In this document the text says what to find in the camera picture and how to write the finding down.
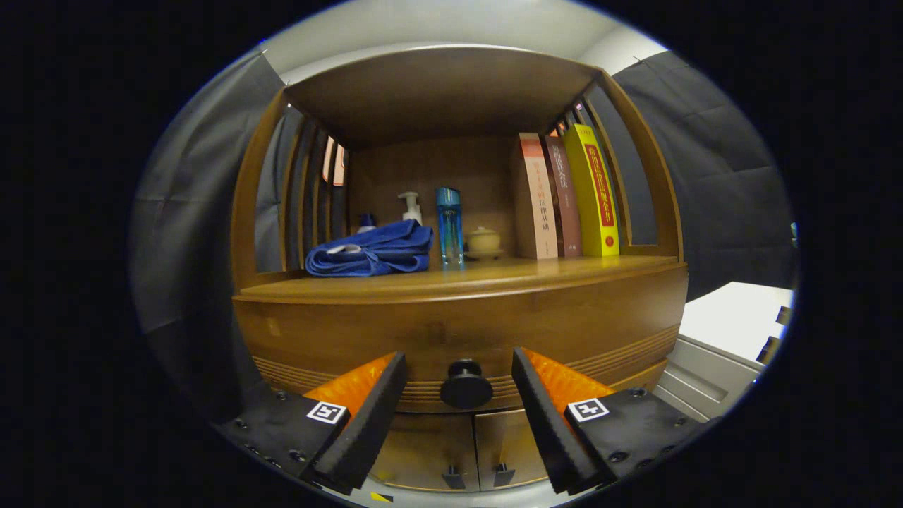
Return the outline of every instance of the white wall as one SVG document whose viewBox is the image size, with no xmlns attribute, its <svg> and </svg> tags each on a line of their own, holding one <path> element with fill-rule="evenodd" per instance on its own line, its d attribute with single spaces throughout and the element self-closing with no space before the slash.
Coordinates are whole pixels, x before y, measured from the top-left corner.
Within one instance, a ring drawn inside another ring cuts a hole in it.
<svg viewBox="0 0 903 508">
<path fill-rule="evenodd" d="M 488 44 L 577 59 L 619 22 L 569 0 L 352 0 L 261 43 L 287 82 L 424 45 Z"/>
<path fill-rule="evenodd" d="M 605 33 L 576 60 L 602 67 L 608 74 L 621 71 L 667 48 L 625 24 Z"/>
</svg>

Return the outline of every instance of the ceramic cup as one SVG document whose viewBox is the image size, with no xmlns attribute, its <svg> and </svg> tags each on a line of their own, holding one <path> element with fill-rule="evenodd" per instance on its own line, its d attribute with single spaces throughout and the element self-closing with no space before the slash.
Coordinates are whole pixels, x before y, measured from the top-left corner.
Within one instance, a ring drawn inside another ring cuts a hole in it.
<svg viewBox="0 0 903 508">
<path fill-rule="evenodd" d="M 467 246 L 470 252 L 493 252 L 498 250 L 502 237 L 493 230 L 479 226 L 467 234 Z"/>
</svg>

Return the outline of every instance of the towel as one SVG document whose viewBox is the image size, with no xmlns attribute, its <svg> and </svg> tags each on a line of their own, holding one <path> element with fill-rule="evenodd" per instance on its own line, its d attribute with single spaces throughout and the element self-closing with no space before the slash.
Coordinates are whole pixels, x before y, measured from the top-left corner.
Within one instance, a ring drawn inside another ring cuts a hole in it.
<svg viewBox="0 0 903 508">
<path fill-rule="evenodd" d="M 307 254 L 304 267 L 318 277 L 417 272 L 429 267 L 432 246 L 433 228 L 410 219 L 318 245 Z"/>
</svg>

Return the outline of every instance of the yellow book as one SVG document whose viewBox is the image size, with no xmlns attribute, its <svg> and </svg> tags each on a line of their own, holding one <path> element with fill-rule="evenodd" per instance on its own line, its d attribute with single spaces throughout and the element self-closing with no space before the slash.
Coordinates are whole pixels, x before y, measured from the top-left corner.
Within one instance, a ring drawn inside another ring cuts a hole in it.
<svg viewBox="0 0 903 508">
<path fill-rule="evenodd" d="M 583 256 L 620 254 L 611 179 L 592 129 L 574 125 L 562 136 L 580 212 Z"/>
</svg>

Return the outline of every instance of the shelf board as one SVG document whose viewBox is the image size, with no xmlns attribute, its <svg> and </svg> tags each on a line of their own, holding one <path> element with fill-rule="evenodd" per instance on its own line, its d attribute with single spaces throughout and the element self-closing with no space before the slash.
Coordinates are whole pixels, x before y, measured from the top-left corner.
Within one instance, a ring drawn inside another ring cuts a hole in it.
<svg viewBox="0 0 903 508">
<path fill-rule="evenodd" d="M 502 296 L 594 284 L 678 264 L 673 256 L 495 259 L 469 261 L 464 269 L 431 269 L 372 278 L 306 276 L 248 287 L 237 300 L 294 304 L 389 304 Z"/>
<path fill-rule="evenodd" d="M 541 132 L 600 76 L 552 55 L 496 46 L 394 52 L 285 89 L 352 150 L 450 136 Z"/>
</svg>

